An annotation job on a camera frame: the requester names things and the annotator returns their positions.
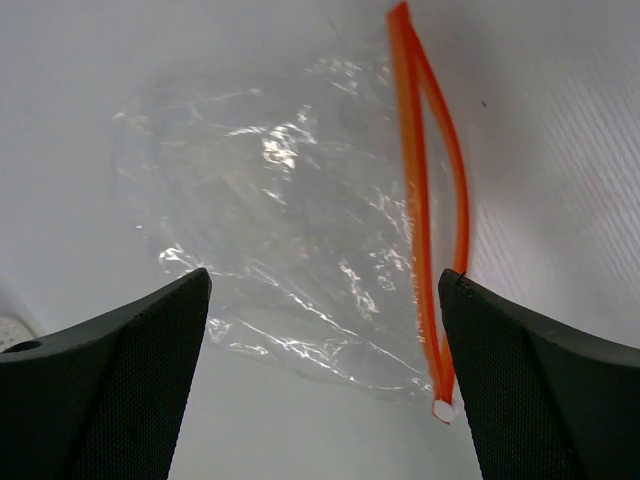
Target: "orange strip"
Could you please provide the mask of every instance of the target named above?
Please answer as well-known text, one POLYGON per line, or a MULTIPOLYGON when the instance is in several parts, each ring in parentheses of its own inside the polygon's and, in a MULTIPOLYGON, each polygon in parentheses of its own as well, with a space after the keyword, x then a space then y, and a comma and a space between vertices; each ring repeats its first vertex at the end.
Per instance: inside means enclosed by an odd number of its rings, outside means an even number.
POLYGON ((419 88, 422 88, 427 96, 451 161, 457 205, 457 239, 453 269, 458 272, 466 272, 469 264, 471 215, 467 177, 453 120, 420 39, 411 24, 409 6, 406 2, 402 2, 388 14, 388 22, 403 132, 405 169, 409 184, 409 215, 414 223, 412 250, 420 330, 424 336, 425 355, 434 383, 434 400, 444 400, 451 404, 455 371, 446 336, 442 340, 442 348, 438 347, 431 265, 427 153, 419 88))

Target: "clear plastic bag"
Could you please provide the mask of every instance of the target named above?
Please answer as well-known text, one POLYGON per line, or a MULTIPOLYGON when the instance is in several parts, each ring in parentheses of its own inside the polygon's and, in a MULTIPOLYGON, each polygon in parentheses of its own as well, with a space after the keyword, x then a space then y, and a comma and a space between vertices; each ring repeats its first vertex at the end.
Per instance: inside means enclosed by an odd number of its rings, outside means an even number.
MULTIPOLYGON (((214 344, 419 401, 431 387, 386 33, 336 52, 277 77, 150 82, 114 117, 116 193, 166 273, 209 270, 214 344)), ((439 272, 454 200, 433 125, 439 272)))

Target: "dark hole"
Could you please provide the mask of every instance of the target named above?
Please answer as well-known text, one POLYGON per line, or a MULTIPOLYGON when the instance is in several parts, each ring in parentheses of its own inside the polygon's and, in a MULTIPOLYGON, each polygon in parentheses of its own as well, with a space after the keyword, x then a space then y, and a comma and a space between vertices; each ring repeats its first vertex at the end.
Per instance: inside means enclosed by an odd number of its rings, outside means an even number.
POLYGON ((15 353, 15 352, 26 352, 27 350, 33 350, 34 348, 38 348, 42 345, 42 342, 39 340, 29 340, 27 342, 22 342, 13 347, 5 350, 3 353, 15 353))

